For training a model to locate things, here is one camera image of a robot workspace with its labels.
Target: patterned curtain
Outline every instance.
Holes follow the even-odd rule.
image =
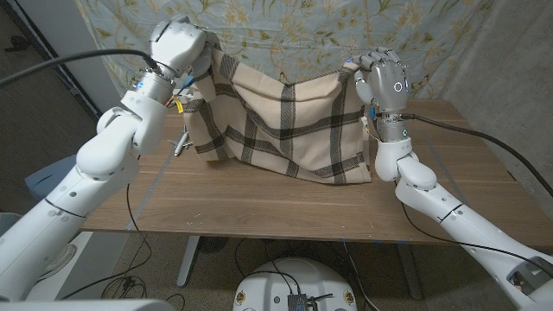
[[[223,50],[282,82],[340,67],[368,47],[393,48],[409,65],[411,97],[435,98],[493,0],[75,0],[99,48],[147,51],[150,31],[184,14]],[[143,67],[106,58],[123,94]]]

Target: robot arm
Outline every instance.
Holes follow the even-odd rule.
[[[209,68],[201,57],[211,51],[209,35],[187,18],[157,25],[150,46],[160,65],[147,68],[124,95],[127,110],[107,111],[98,134],[80,148],[76,165],[60,185],[0,237],[0,301],[23,300],[86,217],[134,179],[136,155],[153,152],[161,140],[167,115],[163,104],[173,95],[173,79],[198,59],[194,74]]]
[[[386,48],[353,58],[369,70],[369,82],[356,72],[356,89],[365,105],[376,106],[377,131],[381,141],[375,170],[383,181],[396,181],[396,196],[407,206],[436,221],[478,261],[517,308],[534,308],[553,301],[553,280],[523,259],[482,249],[478,245],[529,258],[553,271],[553,257],[535,251],[509,237],[477,212],[457,200],[436,179],[435,173],[418,161],[407,136],[401,110],[406,108],[409,84],[407,68]]]

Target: plaid fabric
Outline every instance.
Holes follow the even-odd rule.
[[[283,84],[219,50],[192,85],[184,121],[201,159],[236,156],[290,177],[321,183],[371,181],[363,157],[363,104],[343,67]]]

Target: cloth bag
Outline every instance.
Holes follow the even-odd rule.
[[[364,106],[353,78],[358,67],[346,63],[288,84],[214,49],[212,66],[195,78],[183,113],[198,156],[236,156],[320,183],[370,182]]]

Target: table top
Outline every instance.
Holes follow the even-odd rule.
[[[410,101],[406,112],[469,128],[448,101]],[[553,223],[482,140],[418,121],[407,125],[420,161],[436,172],[451,194],[521,243],[553,246]],[[130,206],[143,232],[441,243],[411,226],[394,184],[381,181],[373,168],[372,183],[335,186],[298,180],[236,159],[204,162],[192,149],[173,157],[174,147],[167,139],[178,140],[182,126],[182,116],[172,110],[161,145],[156,153],[143,155],[140,173],[130,184]],[[377,142],[371,140],[370,148],[373,166]],[[407,212],[426,232],[448,238],[434,220],[409,207]],[[124,232],[134,229],[129,224],[123,189],[82,229]]]

